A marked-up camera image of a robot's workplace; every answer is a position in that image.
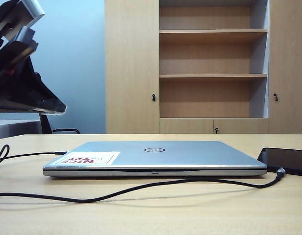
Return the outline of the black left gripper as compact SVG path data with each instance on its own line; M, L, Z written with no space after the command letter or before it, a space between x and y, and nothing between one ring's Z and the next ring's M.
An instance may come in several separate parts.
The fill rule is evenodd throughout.
M31 29L36 22L36 0L8 0L0 6L0 112L66 112L67 106L43 83L28 57L37 49Z

